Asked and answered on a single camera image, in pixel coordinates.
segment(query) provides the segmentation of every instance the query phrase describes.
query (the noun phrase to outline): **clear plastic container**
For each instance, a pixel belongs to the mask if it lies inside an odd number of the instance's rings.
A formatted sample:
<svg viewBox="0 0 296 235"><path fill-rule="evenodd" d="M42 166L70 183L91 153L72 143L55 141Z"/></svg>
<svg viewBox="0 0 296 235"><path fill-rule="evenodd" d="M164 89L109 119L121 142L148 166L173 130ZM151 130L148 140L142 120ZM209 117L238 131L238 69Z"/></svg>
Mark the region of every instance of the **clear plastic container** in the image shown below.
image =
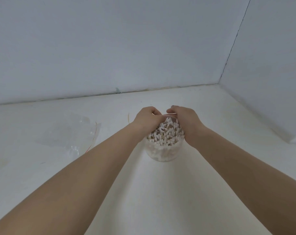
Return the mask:
<svg viewBox="0 0 296 235"><path fill-rule="evenodd" d="M176 122L176 118L173 116L167 115L167 117L172 118L173 122ZM147 154L158 162L169 162L177 158L178 152L182 147L184 140L181 140L175 143L172 146L160 146L153 142L150 142L147 138L144 139L145 142L145 150Z"/></svg>

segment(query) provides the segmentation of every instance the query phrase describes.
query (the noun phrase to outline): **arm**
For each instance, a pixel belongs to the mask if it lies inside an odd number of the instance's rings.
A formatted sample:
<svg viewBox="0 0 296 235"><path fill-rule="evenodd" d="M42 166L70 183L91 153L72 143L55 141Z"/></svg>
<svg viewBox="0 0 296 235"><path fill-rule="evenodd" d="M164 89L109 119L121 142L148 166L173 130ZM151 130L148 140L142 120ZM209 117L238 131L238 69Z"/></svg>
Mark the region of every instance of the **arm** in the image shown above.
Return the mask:
<svg viewBox="0 0 296 235"><path fill-rule="evenodd" d="M221 175L273 235L296 234L296 181L206 128L197 114L172 106L185 140Z"/></svg>
<svg viewBox="0 0 296 235"><path fill-rule="evenodd" d="M3 217L0 235L84 234L134 147L164 120L154 107L143 108L134 122L66 166Z"/></svg>

